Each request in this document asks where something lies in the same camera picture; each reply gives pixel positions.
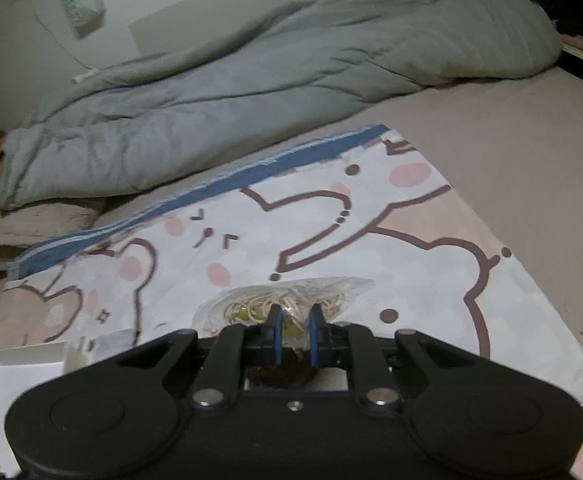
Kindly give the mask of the grey foil pouch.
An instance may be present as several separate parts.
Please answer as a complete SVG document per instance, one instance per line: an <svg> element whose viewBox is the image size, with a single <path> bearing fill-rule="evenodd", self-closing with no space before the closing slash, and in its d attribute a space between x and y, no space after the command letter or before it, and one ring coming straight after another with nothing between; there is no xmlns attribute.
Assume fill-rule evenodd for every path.
<svg viewBox="0 0 583 480"><path fill-rule="evenodd" d="M135 336L133 328L99 336L94 340L91 361L93 363L101 362L131 350L135 346Z"/></svg>

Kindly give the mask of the white shallow cardboard tray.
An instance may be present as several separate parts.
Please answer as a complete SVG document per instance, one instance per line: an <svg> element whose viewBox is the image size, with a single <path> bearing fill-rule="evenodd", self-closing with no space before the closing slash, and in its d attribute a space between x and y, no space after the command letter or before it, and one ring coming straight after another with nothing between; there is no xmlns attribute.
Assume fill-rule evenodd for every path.
<svg viewBox="0 0 583 480"><path fill-rule="evenodd" d="M84 364L86 358L67 342L0 350L0 474L7 477L19 474L4 431L10 406L29 389L78 370Z"/></svg>

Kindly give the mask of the beige bed headboard panel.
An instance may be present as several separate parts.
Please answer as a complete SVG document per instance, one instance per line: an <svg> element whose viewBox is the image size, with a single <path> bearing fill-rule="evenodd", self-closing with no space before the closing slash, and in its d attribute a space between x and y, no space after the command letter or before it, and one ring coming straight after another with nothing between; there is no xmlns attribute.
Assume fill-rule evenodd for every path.
<svg viewBox="0 0 583 480"><path fill-rule="evenodd" d="M140 55L195 47L295 2L313 0L182 0L129 26Z"/></svg>

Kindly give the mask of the cartoon bear print blanket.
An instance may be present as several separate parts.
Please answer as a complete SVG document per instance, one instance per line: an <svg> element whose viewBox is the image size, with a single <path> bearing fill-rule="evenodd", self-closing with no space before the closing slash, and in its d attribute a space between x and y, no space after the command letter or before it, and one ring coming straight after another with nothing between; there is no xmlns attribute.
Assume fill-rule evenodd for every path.
<svg viewBox="0 0 583 480"><path fill-rule="evenodd" d="M583 349L512 251L385 126L307 142L110 223L28 249L0 295L0 349L322 304L377 335L414 328L545 379L583 406ZM583 479L583 449L575 463Z"/></svg>

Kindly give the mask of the grey quilted duvet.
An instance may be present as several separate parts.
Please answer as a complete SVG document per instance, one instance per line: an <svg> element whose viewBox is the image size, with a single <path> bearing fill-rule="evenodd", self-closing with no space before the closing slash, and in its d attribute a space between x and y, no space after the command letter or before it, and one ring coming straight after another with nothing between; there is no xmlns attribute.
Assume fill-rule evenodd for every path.
<svg viewBox="0 0 583 480"><path fill-rule="evenodd" d="M560 54L530 0L288 3L47 96L6 137L0 209L136 194L394 96L527 78Z"/></svg>

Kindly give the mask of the white charger plug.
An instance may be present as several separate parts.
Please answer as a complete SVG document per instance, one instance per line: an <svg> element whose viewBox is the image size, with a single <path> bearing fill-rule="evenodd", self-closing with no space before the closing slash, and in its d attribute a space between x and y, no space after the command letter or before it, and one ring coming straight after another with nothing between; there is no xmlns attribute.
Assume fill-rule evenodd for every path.
<svg viewBox="0 0 583 480"><path fill-rule="evenodd" d="M84 72L84 73L79 74L79 75L75 76L74 78L72 78L72 82L74 84L81 84L82 81L85 81L86 79L89 79L89 78L95 76L97 73L98 73L98 69L92 68L92 70L88 70L87 72Z"/></svg>

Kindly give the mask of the beige fleece pillow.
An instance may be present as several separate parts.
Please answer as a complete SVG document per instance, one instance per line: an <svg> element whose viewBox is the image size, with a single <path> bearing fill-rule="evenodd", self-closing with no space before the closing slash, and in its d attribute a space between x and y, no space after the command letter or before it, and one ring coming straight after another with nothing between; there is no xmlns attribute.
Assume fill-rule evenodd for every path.
<svg viewBox="0 0 583 480"><path fill-rule="evenodd" d="M105 200L60 200L0 212L0 273L25 249L90 229Z"/></svg>

